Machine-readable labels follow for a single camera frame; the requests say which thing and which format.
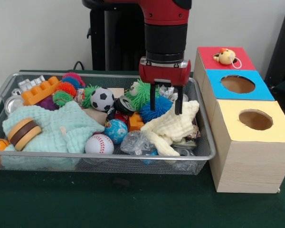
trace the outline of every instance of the metal basket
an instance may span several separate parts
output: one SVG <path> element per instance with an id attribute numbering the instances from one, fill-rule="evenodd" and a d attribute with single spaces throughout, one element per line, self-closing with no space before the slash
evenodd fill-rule
<path id="1" fill-rule="evenodd" d="M 46 80 L 51 76 L 57 76 L 59 79 L 63 76 L 61 73 L 35 73 L 19 72 L 10 75 L 3 86 L 0 88 L 0 138 L 5 138 L 2 128 L 2 122 L 7 118 L 4 112 L 4 102 L 11 96 L 11 91 L 18 88 L 18 82 L 25 79 L 32 80 L 43 75 Z M 89 85 L 99 85 L 103 87 L 123 87 L 129 88 L 138 76 L 125 75 L 97 75 L 80 74 L 84 82 Z M 184 87 L 184 92 L 189 100 L 197 100 L 200 104 L 196 119 L 201 132 L 201 137 L 197 140 L 197 148 L 193 151 L 195 156 L 146 156 L 146 155 L 128 155 L 115 146 L 112 155 L 103 154 L 81 154 L 81 153 L 52 153 L 52 152 L 8 152 L 0 151 L 1 156 L 13 156 L 19 161 L 17 165 L 9 170 L 30 170 L 30 171 L 75 171 L 75 172 L 108 172 L 108 173 L 149 173 L 149 174 L 194 174 L 197 175 L 207 160 L 213 158 L 216 154 L 216 148 L 207 119 L 204 103 L 200 94 L 197 82 L 190 78 Z M 76 163 L 75 168 L 71 169 L 48 169 L 46 165 L 43 168 L 36 168 L 34 164 L 43 161 L 44 158 L 50 158 L 51 162 L 62 162 L 68 160 Z M 151 164 L 146 164 L 142 160 L 152 160 Z"/>

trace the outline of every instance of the green tablecloth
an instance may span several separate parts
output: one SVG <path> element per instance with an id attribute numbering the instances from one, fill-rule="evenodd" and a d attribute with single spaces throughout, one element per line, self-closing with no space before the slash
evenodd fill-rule
<path id="1" fill-rule="evenodd" d="M 48 227 L 285 228 L 285 180 L 279 194 L 227 194 L 208 163 L 198 176 L 0 171 L 0 228 Z"/>

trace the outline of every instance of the orange building block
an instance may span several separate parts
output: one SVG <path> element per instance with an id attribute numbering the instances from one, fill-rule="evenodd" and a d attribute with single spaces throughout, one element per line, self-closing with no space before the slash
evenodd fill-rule
<path id="1" fill-rule="evenodd" d="M 24 100 L 23 105 L 35 105 L 44 98 L 52 95 L 59 82 L 55 76 L 52 76 L 48 81 L 42 82 L 30 91 L 25 91 L 21 95 Z"/>
<path id="2" fill-rule="evenodd" d="M 129 117 L 129 122 L 128 122 L 129 132 L 139 131 L 142 126 L 144 126 L 144 123 L 139 113 L 134 113 L 132 116 Z"/>

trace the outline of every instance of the electrical cord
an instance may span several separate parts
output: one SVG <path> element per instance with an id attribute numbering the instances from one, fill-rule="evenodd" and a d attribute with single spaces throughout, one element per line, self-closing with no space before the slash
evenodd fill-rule
<path id="1" fill-rule="evenodd" d="M 76 70 L 78 64 L 81 66 L 81 69 L 82 69 L 82 70 L 85 70 L 84 65 L 83 65 L 82 62 L 80 62 L 80 61 L 77 61 L 77 62 L 75 63 L 75 65 L 74 65 L 74 67 L 73 67 L 73 70 Z"/>

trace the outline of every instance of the white wall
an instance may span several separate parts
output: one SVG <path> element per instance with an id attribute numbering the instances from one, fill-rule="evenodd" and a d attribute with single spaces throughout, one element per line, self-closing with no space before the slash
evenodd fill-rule
<path id="1" fill-rule="evenodd" d="M 285 0 L 193 0 L 186 58 L 197 46 L 243 46 L 265 76 Z M 0 0 L 0 85 L 19 69 L 91 69 L 89 9 L 80 0 Z"/>

